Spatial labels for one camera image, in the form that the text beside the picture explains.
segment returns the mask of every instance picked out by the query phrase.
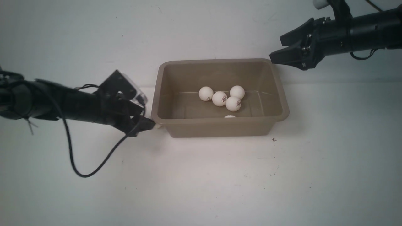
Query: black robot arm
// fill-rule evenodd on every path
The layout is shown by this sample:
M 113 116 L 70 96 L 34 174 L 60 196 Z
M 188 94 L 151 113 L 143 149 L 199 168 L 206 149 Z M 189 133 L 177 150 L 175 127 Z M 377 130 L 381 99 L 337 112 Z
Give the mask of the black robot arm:
M 327 0 L 335 20 L 311 18 L 280 37 L 285 49 L 270 54 L 274 64 L 301 70 L 315 68 L 328 55 L 371 49 L 402 48 L 402 5 L 396 9 L 353 18 L 345 0 Z
M 0 116 L 8 119 L 58 120 L 60 115 L 45 96 L 47 93 L 57 102 L 66 119 L 111 125 L 129 137 L 155 126 L 143 116 L 145 95 L 117 70 L 100 86 L 82 87 L 97 87 L 94 93 L 40 79 L 25 81 L 22 75 L 11 72 L 1 72 L 0 76 L 3 76 L 0 78 Z

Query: plastic tub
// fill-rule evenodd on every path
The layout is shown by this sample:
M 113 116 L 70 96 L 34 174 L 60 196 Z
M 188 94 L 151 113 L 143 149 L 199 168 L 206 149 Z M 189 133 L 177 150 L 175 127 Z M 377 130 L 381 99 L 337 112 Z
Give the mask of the plastic tub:
M 237 112 L 198 97 L 203 86 L 229 96 L 235 85 L 246 91 Z M 270 60 L 171 61 L 159 68 L 152 119 L 174 138 L 262 136 L 288 116 L 285 92 Z

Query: white table surface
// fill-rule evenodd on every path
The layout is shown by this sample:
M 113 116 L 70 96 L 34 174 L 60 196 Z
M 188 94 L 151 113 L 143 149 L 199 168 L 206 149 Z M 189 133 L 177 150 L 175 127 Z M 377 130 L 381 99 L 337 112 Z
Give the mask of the white table surface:
M 152 99 L 154 89 L 145 88 Z M 126 140 L 95 176 L 61 122 L 0 119 L 2 225 L 400 225 L 402 83 L 285 86 L 268 136 Z M 123 136 L 69 121 L 79 170 Z

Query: white cap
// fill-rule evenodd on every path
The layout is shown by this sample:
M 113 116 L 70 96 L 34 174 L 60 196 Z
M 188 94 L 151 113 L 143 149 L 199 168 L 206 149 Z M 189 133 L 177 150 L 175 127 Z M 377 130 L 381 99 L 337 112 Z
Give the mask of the white cap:
M 313 5 L 316 9 L 322 9 L 329 6 L 327 0 L 313 0 Z

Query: black wire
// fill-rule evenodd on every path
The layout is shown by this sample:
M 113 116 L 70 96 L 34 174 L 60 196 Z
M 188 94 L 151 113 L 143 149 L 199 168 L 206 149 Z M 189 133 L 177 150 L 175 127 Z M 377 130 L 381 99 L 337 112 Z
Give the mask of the black wire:
M 370 6 L 372 6 L 373 8 L 375 8 L 376 10 L 378 10 L 379 12 L 383 12 L 382 9 L 380 9 L 378 6 L 376 6 L 374 3 L 372 3 L 370 0 L 365 0 Z M 373 54 L 377 51 L 378 49 L 372 49 L 370 51 L 370 55 L 368 57 L 357 57 L 355 56 L 355 54 L 353 52 L 351 52 L 351 56 L 356 59 L 356 60 L 367 60 L 370 57 L 373 56 Z
M 368 4 L 370 4 L 370 6 L 372 6 L 373 8 L 375 8 L 376 10 L 378 10 L 379 12 L 382 12 L 383 10 L 380 9 L 378 6 L 376 6 L 374 3 L 372 3 L 370 0 L 365 0 Z
M 67 141 L 68 141 L 68 150 L 69 150 L 69 154 L 70 154 L 71 166 L 72 166 L 74 172 L 75 172 L 78 176 L 80 176 L 80 177 L 87 178 L 87 177 L 91 177 L 91 176 L 93 176 L 95 173 L 97 173 L 97 172 L 103 167 L 103 165 L 108 161 L 108 159 L 109 159 L 110 156 L 113 154 L 113 152 L 117 149 L 117 147 L 118 147 L 125 139 L 127 139 L 127 137 L 128 137 L 128 135 L 125 135 L 123 138 L 121 138 L 121 139 L 119 140 L 119 142 L 117 142 L 117 144 L 112 148 L 112 150 L 111 150 L 111 151 L 109 152 L 109 154 L 106 156 L 106 158 L 104 159 L 104 161 L 98 166 L 98 168 L 96 168 L 92 173 L 84 175 L 84 174 L 80 173 L 80 172 L 77 170 L 76 166 L 75 166 L 74 157 L 73 157 L 73 148 L 72 148 L 70 130 L 69 130 L 68 125 L 67 125 L 66 117 L 64 116 L 64 114 L 63 114 L 63 112 L 62 112 L 62 110 L 61 110 L 59 104 L 57 103 L 57 101 L 56 101 L 50 94 L 48 94 L 46 91 L 42 90 L 41 87 L 39 87 L 38 85 L 36 85 L 36 84 L 34 84 L 34 83 L 30 83 L 30 82 L 25 81 L 25 80 L 22 80 L 22 81 L 18 81 L 18 82 L 14 82 L 14 83 L 13 83 L 14 86 L 15 86 L 15 85 L 19 85 L 19 84 L 25 84 L 25 85 L 27 85 L 27 86 L 30 86 L 30 87 L 35 88 L 35 89 L 38 90 L 41 94 L 43 94 L 44 96 L 46 96 L 46 97 L 49 99 L 49 101 L 52 103 L 52 105 L 56 108 L 57 113 L 59 114 L 59 116 L 60 116 L 60 117 L 62 118 L 62 120 L 63 120 L 64 128 L 65 128 L 65 130 L 66 130 Z M 138 126 L 139 124 L 140 124 L 140 122 L 138 122 L 138 123 L 135 125 L 135 127 L 132 129 L 132 131 L 134 131 L 134 130 L 137 128 L 137 126 Z
M 368 57 L 357 57 L 357 56 L 355 56 L 355 55 L 353 54 L 353 52 L 351 52 L 351 56 L 352 56 L 354 59 L 357 59 L 357 60 L 367 60 L 367 59 L 369 59 L 370 57 L 372 57 L 373 54 L 374 54 L 377 50 L 378 50 L 378 49 L 372 49 L 372 50 L 370 51 L 370 55 L 369 55 Z
M 76 90 L 86 89 L 86 88 L 99 88 L 99 86 L 94 84 L 85 84 L 82 87 L 75 88 Z

